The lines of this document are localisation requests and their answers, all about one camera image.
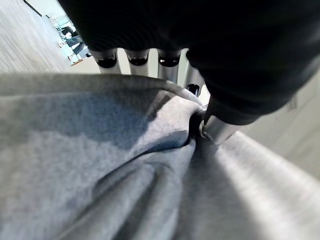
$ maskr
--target wall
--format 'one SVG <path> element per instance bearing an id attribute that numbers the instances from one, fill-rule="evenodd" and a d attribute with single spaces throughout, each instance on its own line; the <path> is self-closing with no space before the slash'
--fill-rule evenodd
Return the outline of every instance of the wall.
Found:
<path id="1" fill-rule="evenodd" d="M 58 19 L 66 15 L 57 0 L 27 0 L 39 13 Z"/>

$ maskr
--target gray floor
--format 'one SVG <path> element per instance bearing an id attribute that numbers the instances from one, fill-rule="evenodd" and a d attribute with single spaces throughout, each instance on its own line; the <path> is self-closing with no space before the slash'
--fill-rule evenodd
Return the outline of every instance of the gray floor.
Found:
<path id="1" fill-rule="evenodd" d="M 0 73 L 65 72 L 70 68 L 57 40 L 59 34 L 23 0 L 0 4 Z"/>

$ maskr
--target wooden floor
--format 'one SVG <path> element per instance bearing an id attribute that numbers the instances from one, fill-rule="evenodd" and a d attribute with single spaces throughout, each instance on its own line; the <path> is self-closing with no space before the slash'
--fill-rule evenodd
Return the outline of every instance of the wooden floor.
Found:
<path id="1" fill-rule="evenodd" d="M 59 34 L 23 0 L 0 4 L 0 73 L 65 72 L 70 63 L 60 50 Z"/>

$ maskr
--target gray fabric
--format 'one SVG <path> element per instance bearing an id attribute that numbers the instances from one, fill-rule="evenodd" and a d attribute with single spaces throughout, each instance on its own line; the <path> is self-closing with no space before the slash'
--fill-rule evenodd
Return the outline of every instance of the gray fabric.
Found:
<path id="1" fill-rule="evenodd" d="M 241 133 L 189 136 L 197 98 L 118 75 L 0 78 L 0 239 L 319 239 L 319 183 Z"/>

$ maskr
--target black fabric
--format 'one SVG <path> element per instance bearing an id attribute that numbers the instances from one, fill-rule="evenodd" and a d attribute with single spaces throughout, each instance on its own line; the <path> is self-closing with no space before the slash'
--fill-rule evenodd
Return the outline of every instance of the black fabric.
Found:
<path id="1" fill-rule="evenodd" d="M 232 124 L 279 109 L 319 66 L 317 0 L 60 3 L 91 50 L 189 48 L 216 101 L 210 111 Z"/>

